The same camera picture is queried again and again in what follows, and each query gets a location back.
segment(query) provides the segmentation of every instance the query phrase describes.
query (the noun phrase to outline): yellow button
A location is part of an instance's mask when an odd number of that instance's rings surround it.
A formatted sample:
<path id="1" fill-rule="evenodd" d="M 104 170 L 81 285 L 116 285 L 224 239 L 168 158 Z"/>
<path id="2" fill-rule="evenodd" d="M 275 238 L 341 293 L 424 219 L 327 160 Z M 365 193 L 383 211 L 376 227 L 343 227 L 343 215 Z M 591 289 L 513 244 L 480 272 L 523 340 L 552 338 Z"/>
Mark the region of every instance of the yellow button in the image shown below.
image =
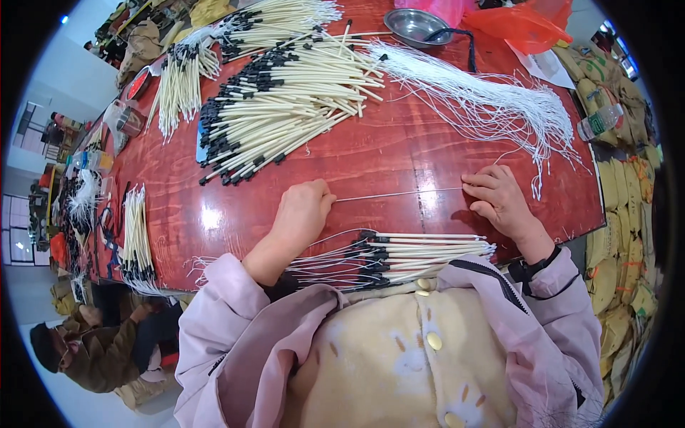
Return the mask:
<path id="1" fill-rule="evenodd" d="M 440 339 L 440 336 L 433 333 L 432 331 L 426 335 L 426 340 L 428 340 L 428 344 L 430 345 L 430 347 L 435 349 L 436 351 L 439 351 L 440 348 L 443 347 L 443 341 L 442 339 Z"/>
<path id="2" fill-rule="evenodd" d="M 416 282 L 416 284 L 424 290 L 428 290 L 430 288 L 430 282 L 428 282 L 426 278 L 421 278 Z"/>
<path id="3" fill-rule="evenodd" d="M 464 421 L 454 413 L 445 414 L 445 423 L 449 428 L 464 428 L 466 426 Z"/>

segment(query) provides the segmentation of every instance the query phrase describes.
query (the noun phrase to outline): green bottle label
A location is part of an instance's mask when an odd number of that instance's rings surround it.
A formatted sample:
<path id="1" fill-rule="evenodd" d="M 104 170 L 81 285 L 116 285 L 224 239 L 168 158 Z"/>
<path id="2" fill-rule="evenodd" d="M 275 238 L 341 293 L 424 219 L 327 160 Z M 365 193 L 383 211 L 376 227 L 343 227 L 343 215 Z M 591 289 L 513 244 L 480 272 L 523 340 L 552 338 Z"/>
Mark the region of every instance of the green bottle label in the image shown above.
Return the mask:
<path id="1" fill-rule="evenodd" d="M 599 113 L 594 113 L 588 116 L 588 122 L 590 123 L 590 128 L 595 133 L 595 135 L 599 135 L 602 132 L 606 131 L 606 128 L 604 127 L 604 124 L 601 121 L 601 117 L 599 117 Z"/>

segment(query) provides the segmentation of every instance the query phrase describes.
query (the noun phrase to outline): black zipper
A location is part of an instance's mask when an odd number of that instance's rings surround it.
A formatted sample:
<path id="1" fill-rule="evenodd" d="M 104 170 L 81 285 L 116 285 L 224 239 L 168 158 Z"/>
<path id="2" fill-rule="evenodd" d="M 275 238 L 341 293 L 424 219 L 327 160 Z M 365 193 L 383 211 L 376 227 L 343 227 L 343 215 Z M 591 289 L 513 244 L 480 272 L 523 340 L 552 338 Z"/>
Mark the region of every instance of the black zipper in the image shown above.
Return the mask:
<path id="1" fill-rule="evenodd" d="M 210 370 L 210 372 L 207 373 L 207 376 L 211 376 L 211 375 L 212 375 L 212 372 L 213 372 L 214 370 L 216 370 L 217 367 L 219 367 L 219 364 L 221 364 L 221 362 L 223 361 L 223 359 L 226 358 L 226 355 L 228 355 L 228 354 L 227 354 L 227 353 L 223 354 L 223 355 L 221 356 L 221 358 L 219 358 L 219 360 L 216 361 L 216 362 L 214 363 L 214 367 L 212 367 L 212 370 Z"/>
<path id="2" fill-rule="evenodd" d="M 571 383 L 573 384 L 573 389 L 575 390 L 575 402 L 576 402 L 576 404 L 577 404 L 577 406 L 578 406 L 578 407 L 576 407 L 576 409 L 579 409 L 580 406 L 582 406 L 583 403 L 585 403 L 585 397 L 583 396 L 583 392 L 580 390 L 580 388 L 578 387 L 578 385 L 575 384 L 575 382 L 573 381 L 573 379 L 571 379 Z"/>
<path id="3" fill-rule="evenodd" d="M 526 315 L 530 315 L 528 311 L 525 310 L 525 308 L 523 307 L 523 304 L 521 303 L 519 298 L 516 297 L 514 288 L 509 284 L 509 281 L 507 281 L 507 279 L 498 270 L 493 270 L 487 266 L 483 266 L 482 264 L 461 259 L 452 260 L 450 264 L 456 268 L 472 270 L 473 272 L 489 275 L 497 279 L 497 281 L 499 281 L 500 287 L 502 288 L 502 293 L 504 293 L 504 297 L 507 298 L 507 300 L 509 300 L 511 303 L 513 303 L 514 306 L 522 310 L 523 313 L 525 313 Z M 577 408 L 580 408 L 580 406 L 585 402 L 585 397 L 583 396 L 582 391 L 580 390 L 578 385 L 575 384 L 573 379 L 571 379 L 571 383 L 573 384 L 573 389 L 575 390 L 575 400 L 578 406 Z"/>
<path id="4" fill-rule="evenodd" d="M 514 288 L 509 284 L 509 281 L 507 281 L 507 279 L 499 271 L 490 269 L 489 267 L 483 266 L 482 264 L 470 262 L 468 260 L 456 259 L 452 260 L 450 264 L 456 268 L 472 270 L 473 272 L 482 273 L 484 275 L 489 275 L 495 278 L 497 281 L 499 281 L 499 285 L 502 288 L 502 293 L 504 294 L 504 297 L 511 303 L 513 303 L 514 306 L 522 310 L 524 314 L 530 315 L 528 311 L 525 310 L 525 307 L 523 307 L 523 304 L 521 303 L 519 298 L 516 297 L 516 292 L 514 291 Z"/>

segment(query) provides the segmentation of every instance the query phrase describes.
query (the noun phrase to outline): stainless steel bowl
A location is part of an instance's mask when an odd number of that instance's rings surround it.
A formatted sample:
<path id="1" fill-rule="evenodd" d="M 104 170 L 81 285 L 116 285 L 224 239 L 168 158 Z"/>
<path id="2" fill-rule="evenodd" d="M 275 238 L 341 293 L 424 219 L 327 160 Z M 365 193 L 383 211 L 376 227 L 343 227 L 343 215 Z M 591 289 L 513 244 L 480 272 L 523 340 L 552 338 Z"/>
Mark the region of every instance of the stainless steel bowl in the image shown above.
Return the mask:
<path id="1" fill-rule="evenodd" d="M 145 92 L 147 87 L 150 85 L 150 81 L 152 80 L 151 78 L 151 71 L 150 71 L 150 66 L 146 65 L 145 67 L 141 68 L 140 71 L 138 71 L 138 74 L 133 78 L 133 81 L 138 80 L 141 78 L 143 75 L 145 75 L 144 80 L 142 81 L 142 84 L 138 89 L 132 93 L 131 86 L 129 86 L 128 90 L 126 90 L 125 98 L 126 101 L 131 101 L 132 99 L 137 100 L 140 98 L 140 96 Z"/>
<path id="2" fill-rule="evenodd" d="M 417 49 L 445 45 L 452 40 L 452 33 L 441 34 L 431 42 L 423 40 L 439 29 L 449 25 L 437 16 L 418 9 L 393 9 L 385 14 L 383 22 L 407 45 Z"/>

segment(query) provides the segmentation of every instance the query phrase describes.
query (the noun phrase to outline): wooden table surface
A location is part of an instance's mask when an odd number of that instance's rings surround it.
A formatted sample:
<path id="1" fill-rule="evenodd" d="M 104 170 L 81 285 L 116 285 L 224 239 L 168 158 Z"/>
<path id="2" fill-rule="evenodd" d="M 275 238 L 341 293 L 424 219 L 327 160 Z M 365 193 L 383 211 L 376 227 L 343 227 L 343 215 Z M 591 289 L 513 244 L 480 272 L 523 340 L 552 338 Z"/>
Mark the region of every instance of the wooden table surface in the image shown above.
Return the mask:
<path id="1" fill-rule="evenodd" d="M 345 6 L 345 13 L 341 21 L 329 26 L 331 34 L 343 33 L 348 18 L 353 19 L 350 32 L 387 31 L 383 15 L 393 7 L 391 0 L 339 3 Z M 473 33 L 480 72 L 513 74 L 517 69 L 528 77 L 503 40 L 478 31 Z M 467 70 L 468 51 L 468 38 L 455 36 L 452 43 L 430 53 Z M 204 99 L 215 96 L 219 84 L 246 62 L 247 59 L 239 60 L 223 66 L 217 81 L 203 78 Z M 130 104 L 148 114 L 157 87 L 155 78 L 146 93 Z M 575 129 L 580 117 L 568 90 L 553 89 Z M 386 80 L 386 88 L 379 94 L 385 100 L 393 100 L 406 95 L 406 91 Z M 119 203 L 128 181 L 132 186 L 145 183 L 149 241 L 160 283 L 169 288 L 194 290 L 199 273 L 186 277 L 190 268 L 184 266 L 191 257 L 218 257 L 226 252 L 238 257 L 246 255 L 269 232 L 281 194 L 293 184 L 322 177 L 340 199 L 459 187 L 461 174 L 474 173 L 516 148 L 510 141 L 483 142 L 462 137 L 414 96 L 395 102 L 370 100 L 366 104 L 363 118 L 349 118 L 311 140 L 310 154 L 300 147 L 279 166 L 270 164 L 250 182 L 241 182 L 237 187 L 223 187 L 220 179 L 213 179 L 204 187 L 198 184 L 210 169 L 199 168 L 195 161 L 197 118 L 192 123 L 182 122 L 171 141 L 162 145 L 155 117 L 147 133 L 128 142 L 110 175 L 116 176 L 113 205 Z M 105 147 L 112 152 L 111 137 Z M 541 201 L 532 199 L 530 181 L 536 167 L 530 155 L 517 151 L 499 161 L 514 171 L 533 214 L 557 242 L 588 233 L 605 221 L 590 148 L 577 133 L 573 147 L 592 173 L 577 166 L 574 170 L 554 153 L 550 159 L 552 174 L 543 175 Z M 468 210 L 471 202 L 472 198 L 461 190 L 340 202 L 334 204 L 321 236 L 356 227 L 385 232 L 479 234 L 499 245 L 493 261 L 519 256 L 509 239 Z M 355 236 L 339 236 L 313 251 L 341 247 Z M 118 241 L 123 244 L 123 235 Z M 99 272 L 105 276 L 111 253 L 99 238 L 97 247 Z M 118 279 L 118 275 L 115 273 L 114 278 Z"/>

